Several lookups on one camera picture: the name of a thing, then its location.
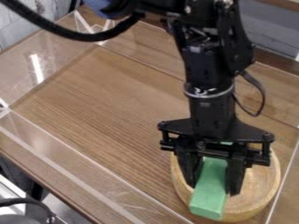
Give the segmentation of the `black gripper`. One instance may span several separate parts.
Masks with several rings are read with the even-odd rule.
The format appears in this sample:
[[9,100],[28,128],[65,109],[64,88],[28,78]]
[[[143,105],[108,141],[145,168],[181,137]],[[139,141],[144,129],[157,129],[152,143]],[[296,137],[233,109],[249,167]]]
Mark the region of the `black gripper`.
[[191,188],[201,174],[204,157],[228,161],[225,190],[231,196],[240,194],[247,167],[269,166],[269,145],[275,140],[272,133],[239,120],[236,102],[233,94],[189,98],[191,116],[157,124],[161,149],[176,156]]

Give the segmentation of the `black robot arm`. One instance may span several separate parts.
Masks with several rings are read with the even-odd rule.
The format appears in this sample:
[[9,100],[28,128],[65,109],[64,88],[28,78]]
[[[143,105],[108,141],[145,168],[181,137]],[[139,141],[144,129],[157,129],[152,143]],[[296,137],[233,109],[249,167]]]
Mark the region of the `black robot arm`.
[[161,18],[184,63],[189,102],[187,118],[157,124],[161,149],[176,156],[188,186],[196,186],[204,158],[224,160],[225,192],[240,194],[245,170],[271,163],[275,136],[241,122],[235,111],[240,106],[235,77],[261,87],[247,72],[253,45],[240,21],[239,0],[85,0],[85,4],[103,18],[133,13]]

